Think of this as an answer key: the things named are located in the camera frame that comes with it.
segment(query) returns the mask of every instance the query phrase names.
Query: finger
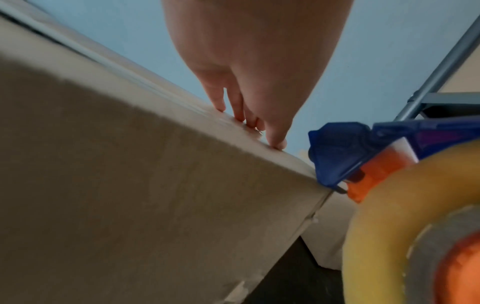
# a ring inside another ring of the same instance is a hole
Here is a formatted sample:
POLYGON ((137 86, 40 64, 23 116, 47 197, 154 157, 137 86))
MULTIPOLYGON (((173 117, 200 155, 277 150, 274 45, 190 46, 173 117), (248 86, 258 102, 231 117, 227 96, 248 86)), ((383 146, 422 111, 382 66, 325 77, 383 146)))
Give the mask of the finger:
POLYGON ((243 122, 245 120, 244 97, 240 92, 240 88, 236 80, 233 85, 227 88, 226 93, 228 95, 228 100, 230 100, 233 115, 238 121, 243 122))
POLYGON ((285 149, 287 147, 287 141, 285 140, 285 137, 287 136, 287 132, 291 126, 291 121, 287 123, 282 122, 276 124, 265 122, 266 140, 274 148, 280 150, 285 149))
POLYGON ((258 118, 256 121, 256 128, 259 131, 265 131, 265 122, 262 119, 258 118))
POLYGON ((211 87, 205 84, 202 85, 213 106, 220 112, 225 111, 227 107, 225 106, 223 87, 211 87))
POLYGON ((250 128, 257 126, 256 115, 248 108, 246 103, 243 103, 243 112, 245 113, 246 125, 250 128))

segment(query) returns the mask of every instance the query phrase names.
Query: dark floor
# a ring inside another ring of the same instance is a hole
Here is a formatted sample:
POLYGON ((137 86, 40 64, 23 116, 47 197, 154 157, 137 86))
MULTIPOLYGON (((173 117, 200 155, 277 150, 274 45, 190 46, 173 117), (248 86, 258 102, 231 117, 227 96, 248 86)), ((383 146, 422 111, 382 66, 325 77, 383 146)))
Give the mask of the dark floor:
POLYGON ((340 271, 321 268, 301 238, 244 304, 344 304, 340 271))

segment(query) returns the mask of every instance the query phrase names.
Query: light blue wall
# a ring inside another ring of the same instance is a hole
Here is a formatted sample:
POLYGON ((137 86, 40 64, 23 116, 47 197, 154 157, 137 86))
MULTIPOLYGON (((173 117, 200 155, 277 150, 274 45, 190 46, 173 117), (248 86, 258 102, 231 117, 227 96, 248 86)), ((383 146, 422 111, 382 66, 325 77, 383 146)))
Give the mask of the light blue wall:
MULTIPOLYGON (((176 53, 160 0, 29 0, 61 23, 207 100, 176 53)), ((288 135, 326 122, 391 120, 480 15, 478 0, 356 0, 335 54, 288 135)))

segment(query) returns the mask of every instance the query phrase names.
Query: orange plastic part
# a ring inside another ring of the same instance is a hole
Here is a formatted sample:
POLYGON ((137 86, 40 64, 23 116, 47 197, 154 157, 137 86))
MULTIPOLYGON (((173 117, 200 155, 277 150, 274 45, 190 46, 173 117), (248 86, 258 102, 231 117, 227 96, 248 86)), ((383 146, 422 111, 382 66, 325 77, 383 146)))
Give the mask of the orange plastic part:
POLYGON ((412 164, 409 158, 394 148, 387 147, 360 168, 364 173, 361 181, 347 183, 348 197, 357 203, 362 202, 368 192, 390 174, 412 164))
POLYGON ((450 252, 437 272, 435 288, 437 304, 480 303, 480 233, 450 252))

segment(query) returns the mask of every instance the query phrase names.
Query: gray metal bar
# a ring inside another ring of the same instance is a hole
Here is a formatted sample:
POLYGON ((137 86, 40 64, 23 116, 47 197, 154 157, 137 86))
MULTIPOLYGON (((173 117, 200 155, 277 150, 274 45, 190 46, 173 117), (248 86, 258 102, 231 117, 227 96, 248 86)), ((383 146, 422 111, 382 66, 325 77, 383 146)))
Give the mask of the gray metal bar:
POLYGON ((433 105, 479 105, 480 93, 428 93, 423 98, 422 104, 433 105))
POLYGON ((415 118, 422 110, 422 102, 428 93, 437 92, 480 42, 480 17, 460 38, 425 83, 408 100, 406 106, 395 117, 395 121, 415 118))

